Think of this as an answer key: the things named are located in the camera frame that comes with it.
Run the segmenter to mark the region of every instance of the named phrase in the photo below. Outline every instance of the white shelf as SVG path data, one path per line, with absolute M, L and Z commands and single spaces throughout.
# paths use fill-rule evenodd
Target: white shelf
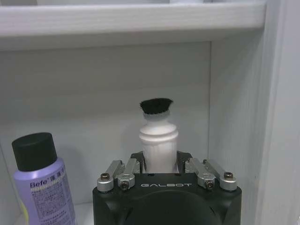
M 264 3 L 0 7 L 0 50 L 209 41 L 264 26 Z
M 93 217 L 93 204 L 79 204 L 75 205 L 75 213 L 78 225 L 94 225 L 94 217 Z M 15 225 L 24 225 L 25 219 L 23 215 L 21 215 Z

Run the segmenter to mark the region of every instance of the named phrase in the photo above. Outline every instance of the bottle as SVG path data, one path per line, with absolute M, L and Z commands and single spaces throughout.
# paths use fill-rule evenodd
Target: bottle
M 16 189 L 27 225 L 76 225 L 64 162 L 50 133 L 12 142 L 18 170 Z
M 177 173 L 177 137 L 174 124 L 168 122 L 168 98 L 154 98 L 140 103 L 147 124 L 140 129 L 146 173 Z

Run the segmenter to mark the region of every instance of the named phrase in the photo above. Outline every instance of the screw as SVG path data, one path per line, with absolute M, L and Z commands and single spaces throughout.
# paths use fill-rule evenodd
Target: screw
M 214 182 L 212 182 L 211 180 L 207 180 L 205 182 L 205 186 L 208 190 L 212 190 L 214 188 Z
M 100 176 L 101 180 L 109 180 L 109 173 L 105 172 Z
M 224 178 L 232 180 L 233 179 L 233 173 L 232 172 L 225 172 L 224 173 Z
M 128 181 L 123 181 L 122 183 L 120 183 L 120 188 L 122 191 L 127 191 L 129 189 Z

